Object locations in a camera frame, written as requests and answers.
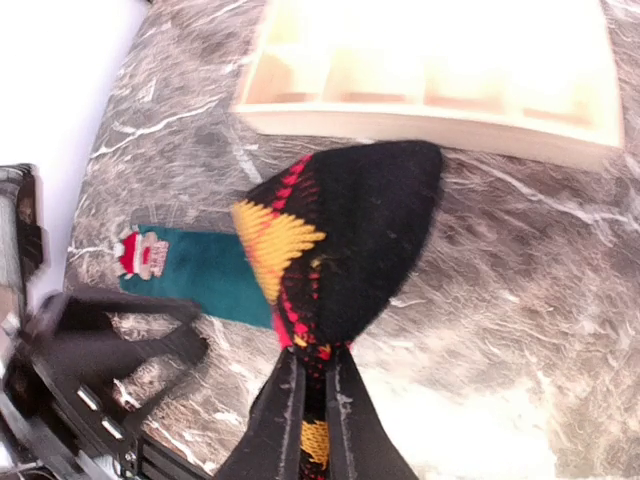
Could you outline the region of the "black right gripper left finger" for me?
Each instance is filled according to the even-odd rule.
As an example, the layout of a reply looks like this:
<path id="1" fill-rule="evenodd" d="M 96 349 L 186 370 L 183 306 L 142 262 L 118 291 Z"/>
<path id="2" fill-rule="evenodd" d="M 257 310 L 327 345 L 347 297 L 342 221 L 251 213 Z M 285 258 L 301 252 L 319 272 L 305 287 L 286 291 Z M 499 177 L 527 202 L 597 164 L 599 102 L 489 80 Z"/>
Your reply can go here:
<path id="1" fill-rule="evenodd" d="M 298 477 L 305 379 L 295 354 L 283 350 L 254 401 L 244 435 L 215 473 L 216 479 Z"/>

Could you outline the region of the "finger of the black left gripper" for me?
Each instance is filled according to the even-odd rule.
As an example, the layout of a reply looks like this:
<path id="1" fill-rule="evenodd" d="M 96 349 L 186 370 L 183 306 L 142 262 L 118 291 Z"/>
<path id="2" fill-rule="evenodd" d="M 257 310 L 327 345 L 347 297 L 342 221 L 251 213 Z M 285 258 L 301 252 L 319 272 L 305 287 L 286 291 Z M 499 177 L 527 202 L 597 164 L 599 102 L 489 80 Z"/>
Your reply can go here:
<path id="1" fill-rule="evenodd" d="M 37 342 L 51 341 L 59 334 L 106 333 L 107 337 L 114 337 L 111 316 L 121 314 L 171 317 L 178 326 L 159 342 L 200 344 L 200 335 L 192 326 L 200 309 L 192 302 L 121 292 L 71 292 L 50 296 L 37 313 Z"/>
<path id="2" fill-rule="evenodd" d="M 142 425 L 164 400 L 184 393 L 204 362 L 209 344 L 199 334 L 168 334 L 136 341 L 156 348 L 114 379 L 113 394 L 125 409 L 125 425 Z"/>

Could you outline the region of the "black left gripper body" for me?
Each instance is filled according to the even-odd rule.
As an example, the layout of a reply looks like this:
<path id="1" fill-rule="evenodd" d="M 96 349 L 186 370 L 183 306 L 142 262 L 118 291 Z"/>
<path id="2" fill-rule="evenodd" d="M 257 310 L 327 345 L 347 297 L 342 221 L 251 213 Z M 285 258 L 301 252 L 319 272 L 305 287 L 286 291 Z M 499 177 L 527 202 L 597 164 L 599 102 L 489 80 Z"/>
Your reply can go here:
<path id="1" fill-rule="evenodd" d="M 34 339 L 3 327 L 1 423 L 18 456 L 4 478 L 139 478 L 144 412 L 113 388 L 144 362 L 144 342 L 115 333 Z"/>

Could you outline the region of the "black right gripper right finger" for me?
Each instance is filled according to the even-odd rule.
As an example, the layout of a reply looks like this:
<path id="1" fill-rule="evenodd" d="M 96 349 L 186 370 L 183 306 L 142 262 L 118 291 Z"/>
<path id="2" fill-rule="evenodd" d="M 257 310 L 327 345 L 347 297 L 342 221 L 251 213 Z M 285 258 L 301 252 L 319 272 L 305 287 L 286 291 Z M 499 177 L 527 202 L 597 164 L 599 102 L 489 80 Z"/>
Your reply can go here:
<path id="1" fill-rule="evenodd" d="M 386 434 L 355 361 L 338 349 L 326 375 L 330 477 L 337 480 L 417 480 Z"/>

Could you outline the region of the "black red yellow argyle sock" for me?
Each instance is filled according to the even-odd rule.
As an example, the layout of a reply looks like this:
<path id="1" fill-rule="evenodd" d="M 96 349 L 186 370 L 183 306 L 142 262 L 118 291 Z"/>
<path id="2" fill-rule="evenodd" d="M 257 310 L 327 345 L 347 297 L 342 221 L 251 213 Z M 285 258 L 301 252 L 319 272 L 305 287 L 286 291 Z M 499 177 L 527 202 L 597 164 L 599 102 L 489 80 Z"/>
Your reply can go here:
<path id="1" fill-rule="evenodd" d="M 305 370 L 296 479 L 332 479 L 329 363 L 336 350 L 351 352 L 414 268 L 440 198 L 443 165 L 439 147 L 426 141 L 325 150 L 233 207 L 281 352 L 291 351 Z"/>

